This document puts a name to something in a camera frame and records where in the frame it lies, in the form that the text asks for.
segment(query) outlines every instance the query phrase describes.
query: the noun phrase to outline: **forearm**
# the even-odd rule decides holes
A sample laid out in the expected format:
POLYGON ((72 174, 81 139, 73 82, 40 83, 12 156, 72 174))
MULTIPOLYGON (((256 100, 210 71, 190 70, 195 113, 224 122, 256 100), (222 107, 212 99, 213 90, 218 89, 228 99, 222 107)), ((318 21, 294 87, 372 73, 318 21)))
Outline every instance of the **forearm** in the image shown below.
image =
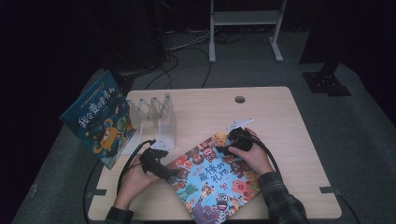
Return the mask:
POLYGON ((105 224, 128 224, 133 216, 133 211, 111 207, 107 213, 105 224))
POLYGON ((260 189, 268 214, 275 223, 308 223, 303 204, 283 184, 276 172, 266 173, 259 178, 260 189))

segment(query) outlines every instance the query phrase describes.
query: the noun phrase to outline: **person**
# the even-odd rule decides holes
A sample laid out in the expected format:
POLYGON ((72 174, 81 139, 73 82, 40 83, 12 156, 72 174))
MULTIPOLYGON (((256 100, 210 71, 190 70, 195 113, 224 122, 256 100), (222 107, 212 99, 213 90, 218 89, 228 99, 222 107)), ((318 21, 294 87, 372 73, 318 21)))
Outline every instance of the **person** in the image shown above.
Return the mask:
MULTIPOLYGON (((257 137, 257 134, 250 129, 245 130, 257 137)), ((243 151, 236 147, 229 147, 229 150, 246 161, 260 175, 258 182, 262 197, 268 207, 271 223, 309 223, 303 204, 289 194, 280 175, 274 171, 262 148, 253 144, 250 151, 243 151)), ((137 163, 138 156, 132 164, 134 167, 127 172, 122 181, 119 194, 106 216, 106 224, 130 223, 134 215, 134 212, 129 210, 131 201, 149 185, 160 179, 155 175, 146 175, 137 163)))

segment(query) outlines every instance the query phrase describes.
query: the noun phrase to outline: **standing book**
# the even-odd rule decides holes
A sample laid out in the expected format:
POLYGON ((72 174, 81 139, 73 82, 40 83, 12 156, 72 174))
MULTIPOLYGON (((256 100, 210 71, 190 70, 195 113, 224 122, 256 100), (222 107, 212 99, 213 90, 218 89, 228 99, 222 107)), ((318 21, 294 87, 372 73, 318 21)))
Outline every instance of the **standing book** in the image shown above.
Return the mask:
POLYGON ((105 71, 60 116, 60 120, 111 169, 135 133, 129 105, 110 71, 105 71))
POLYGON ((245 161, 216 149, 230 144, 227 133, 216 133, 166 165, 180 170, 168 181, 197 224, 226 221, 260 192, 245 161))

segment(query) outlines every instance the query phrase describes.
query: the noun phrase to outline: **dark sleeve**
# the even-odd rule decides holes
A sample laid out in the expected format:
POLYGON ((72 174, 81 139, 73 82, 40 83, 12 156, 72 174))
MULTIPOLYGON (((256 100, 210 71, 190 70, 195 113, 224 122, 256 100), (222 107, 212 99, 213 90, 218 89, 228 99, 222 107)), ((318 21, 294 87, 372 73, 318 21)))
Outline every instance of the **dark sleeve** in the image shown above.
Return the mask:
POLYGON ((133 216, 133 211, 111 207, 107 213, 105 224, 128 224, 131 222, 133 216))
POLYGON ((271 223, 309 223, 303 204, 289 194, 276 172, 261 175, 259 185, 271 223))

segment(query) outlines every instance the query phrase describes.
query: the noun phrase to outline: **colorful book cover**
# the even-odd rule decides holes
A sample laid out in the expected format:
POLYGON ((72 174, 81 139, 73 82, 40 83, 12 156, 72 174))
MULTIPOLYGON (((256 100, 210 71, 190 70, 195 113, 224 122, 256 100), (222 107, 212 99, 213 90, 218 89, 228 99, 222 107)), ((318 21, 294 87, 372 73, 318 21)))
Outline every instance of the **colorful book cover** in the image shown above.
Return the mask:
POLYGON ((108 169, 135 132, 126 97, 110 71, 84 91, 60 120, 108 169))
POLYGON ((166 165, 180 170, 168 181, 198 224, 224 222, 260 191, 247 163, 216 149, 230 144, 227 133, 216 133, 166 165))

